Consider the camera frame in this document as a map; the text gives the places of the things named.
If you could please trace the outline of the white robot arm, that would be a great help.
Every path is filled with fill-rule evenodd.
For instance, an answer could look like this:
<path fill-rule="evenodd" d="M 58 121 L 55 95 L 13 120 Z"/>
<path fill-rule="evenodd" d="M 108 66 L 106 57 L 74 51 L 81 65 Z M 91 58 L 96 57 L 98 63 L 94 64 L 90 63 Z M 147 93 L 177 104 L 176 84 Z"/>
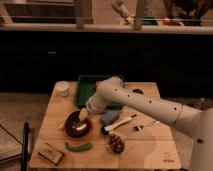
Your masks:
<path fill-rule="evenodd" d="M 213 108 L 199 110 L 182 103 L 153 98 L 127 90 L 113 76 L 101 81 L 86 102 L 89 114 L 99 114 L 111 102 L 142 112 L 194 140 L 189 171 L 213 171 Z"/>

